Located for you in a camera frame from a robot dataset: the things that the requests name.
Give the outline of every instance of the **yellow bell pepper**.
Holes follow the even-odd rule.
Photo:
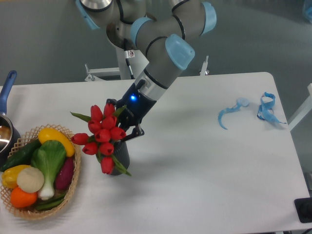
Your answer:
[[[66,150],[66,156],[71,157],[75,154],[75,148],[71,141],[61,132],[54,128],[43,128],[38,133],[38,139],[41,144],[48,140],[57,140],[63,144]]]
[[[30,165],[19,165],[5,170],[1,176],[2,185],[9,189],[14,189],[18,186],[16,180],[18,179],[19,173]]]

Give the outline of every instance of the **purple eggplant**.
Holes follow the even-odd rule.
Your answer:
[[[57,178],[55,179],[55,188],[58,190],[65,190],[71,184],[74,175],[74,159],[68,157]]]

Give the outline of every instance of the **orange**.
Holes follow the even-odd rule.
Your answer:
[[[38,193],[24,192],[20,187],[16,187],[11,192],[11,204],[15,208],[24,208],[34,204],[37,201]]]

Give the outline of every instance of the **tulip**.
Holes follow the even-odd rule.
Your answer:
[[[95,155],[98,152],[98,144],[95,142],[87,143],[83,148],[82,151],[87,155]]]
[[[116,126],[117,117],[116,116],[108,116],[102,121],[102,128],[111,130]]]
[[[111,133],[107,129],[101,129],[97,133],[95,133],[95,138],[97,142],[108,142],[111,139]]]
[[[102,125],[100,122],[96,121],[96,120],[90,120],[88,122],[88,128],[90,130],[91,133],[97,133],[99,130],[102,129]]]
[[[77,133],[71,138],[71,140],[74,144],[85,145],[88,143],[88,138],[89,136],[86,133]]]
[[[111,137],[113,140],[120,140],[126,136],[126,132],[119,127],[114,127],[111,129]]]
[[[103,154],[103,155],[111,155],[114,152],[114,146],[113,144],[106,142],[100,145],[99,147],[99,151]]]
[[[104,157],[101,161],[101,169],[105,174],[111,174],[114,170],[115,163],[111,157]]]
[[[111,116],[115,112],[115,107],[111,103],[107,103],[104,107],[105,117]]]
[[[91,120],[101,122],[102,119],[103,119],[103,113],[101,109],[97,105],[91,106]]]

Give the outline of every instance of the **black vase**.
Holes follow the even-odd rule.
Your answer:
[[[126,142],[115,142],[114,144],[114,155],[118,159],[118,161],[126,168],[128,169],[130,165],[130,157],[129,152],[127,148]],[[113,169],[113,172],[111,173],[112,176],[120,175],[121,172],[117,170],[116,168]]]

